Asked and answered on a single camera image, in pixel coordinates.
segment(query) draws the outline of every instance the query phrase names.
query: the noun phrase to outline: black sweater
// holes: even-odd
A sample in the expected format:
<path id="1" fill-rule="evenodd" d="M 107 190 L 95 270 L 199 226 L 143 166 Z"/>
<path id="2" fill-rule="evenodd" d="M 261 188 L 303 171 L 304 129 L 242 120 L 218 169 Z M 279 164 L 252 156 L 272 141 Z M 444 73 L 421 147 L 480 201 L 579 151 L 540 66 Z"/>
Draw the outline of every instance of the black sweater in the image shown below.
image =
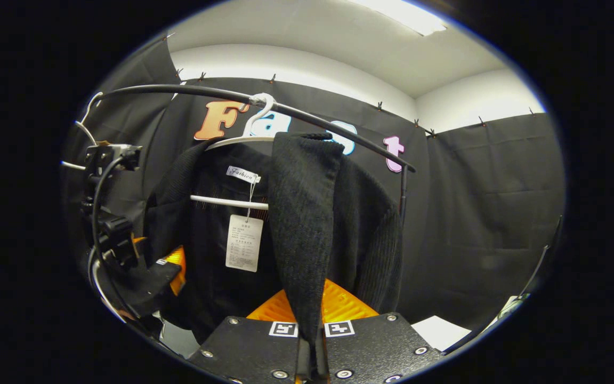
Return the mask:
<path id="1" fill-rule="evenodd" d="M 341 144 L 324 141 L 330 138 L 278 133 L 271 156 L 244 144 L 205 153 L 217 138 L 175 160 L 150 195 L 144 222 L 149 262 L 180 245 L 186 255 L 187 283 L 178 306 L 161 311 L 164 318 L 202 343 L 224 317 L 247 316 L 285 289 L 300 334 L 313 345 L 326 278 L 378 312 L 395 310 L 402 263 L 397 205 Z M 229 216 L 247 209 L 190 200 L 195 194 L 248 201 L 249 183 L 226 175 L 229 165 L 260 175 L 253 201 L 270 207 L 251 213 L 265 219 L 256 273 L 225 267 Z"/>

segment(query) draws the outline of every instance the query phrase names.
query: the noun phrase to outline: black fabric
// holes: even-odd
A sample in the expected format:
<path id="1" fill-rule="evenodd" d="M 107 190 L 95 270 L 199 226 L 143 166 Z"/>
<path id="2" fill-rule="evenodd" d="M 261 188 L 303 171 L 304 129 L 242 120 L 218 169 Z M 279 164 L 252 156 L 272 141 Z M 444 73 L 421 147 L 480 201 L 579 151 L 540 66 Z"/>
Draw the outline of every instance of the black fabric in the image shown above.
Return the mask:
<path id="1" fill-rule="evenodd" d="M 271 156 L 241 144 L 203 155 L 219 140 L 212 139 L 175 161 L 149 197 L 144 223 L 153 239 L 151 260 L 179 245 L 187 258 L 180 305 L 161 311 L 165 318 L 202 342 L 225 316 L 247 316 L 282 287 L 302 335 L 314 345 L 326 277 L 374 309 L 395 307 L 397 205 L 343 156 L 343 146 L 324 138 L 329 134 L 278 133 Z M 249 184 L 224 174 L 229 165 L 260 174 L 253 200 L 270 205 L 257 273 L 224 266 L 229 216 L 247 210 L 190 201 L 191 194 L 248 199 Z"/>
<path id="2" fill-rule="evenodd" d="M 405 255 L 399 312 L 474 330 L 526 285 L 565 208 L 550 117 L 509 117 L 428 138 L 431 204 L 423 246 Z"/>
<path id="3" fill-rule="evenodd" d="M 154 39 L 143 48 L 131 54 L 123 63 L 101 83 L 79 111 L 76 119 L 85 116 L 86 104 L 98 92 L 107 92 L 121 87 L 152 83 L 179 84 L 174 64 L 163 37 Z M 124 95 L 102 100 L 94 104 L 85 120 L 85 127 L 92 132 L 96 141 L 110 143 L 129 143 L 144 146 L 141 162 L 148 156 L 149 143 L 158 127 L 161 117 L 170 103 L 172 95 L 147 94 Z M 61 160 L 82 165 L 87 146 L 92 145 L 86 134 L 68 122 L 68 136 L 63 145 Z M 142 231 L 143 208 L 150 192 L 144 184 L 142 172 L 115 172 L 109 183 L 110 190 L 105 194 L 104 206 L 117 214 L 124 214 L 134 223 L 139 235 Z M 61 193 L 63 213 L 68 227 L 71 249 L 82 275 L 86 275 L 88 252 L 80 218 L 80 201 L 83 199 L 85 185 L 83 173 L 61 167 Z"/>

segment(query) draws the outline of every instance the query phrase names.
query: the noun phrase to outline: screw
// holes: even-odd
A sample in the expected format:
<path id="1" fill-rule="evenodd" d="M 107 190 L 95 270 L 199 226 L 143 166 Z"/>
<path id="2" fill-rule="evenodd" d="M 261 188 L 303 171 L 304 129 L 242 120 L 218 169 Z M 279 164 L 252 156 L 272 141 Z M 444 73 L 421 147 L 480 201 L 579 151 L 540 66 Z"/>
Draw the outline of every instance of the screw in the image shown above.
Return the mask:
<path id="1" fill-rule="evenodd" d="M 336 376 L 341 379 L 347 379 L 348 377 L 352 376 L 352 371 L 351 370 L 341 370 L 336 374 Z"/>
<path id="2" fill-rule="evenodd" d="M 276 377 L 276 379 L 285 379 L 286 377 L 288 377 L 288 374 L 283 372 L 282 370 L 275 370 L 271 372 L 271 375 Z"/>

